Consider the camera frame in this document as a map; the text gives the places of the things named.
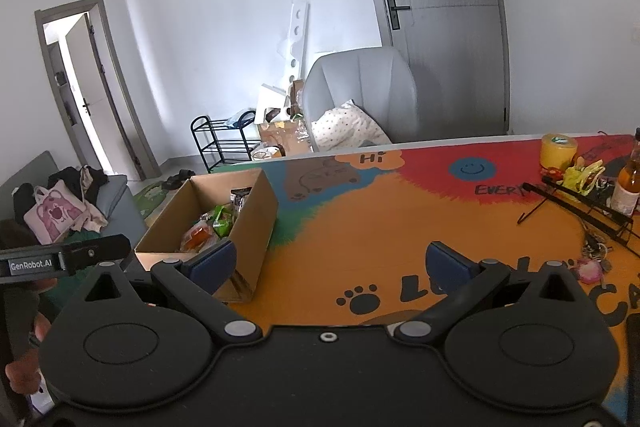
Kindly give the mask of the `person's left hand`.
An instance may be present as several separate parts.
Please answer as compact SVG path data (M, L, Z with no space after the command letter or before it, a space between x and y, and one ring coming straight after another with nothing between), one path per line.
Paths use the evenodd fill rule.
M51 322L38 311L39 295L56 283L57 279L45 279L9 286L3 291L4 316L13 355L13 361L6 365L6 377L19 395L33 395L40 386L38 348L29 343L29 334L42 341L50 331Z

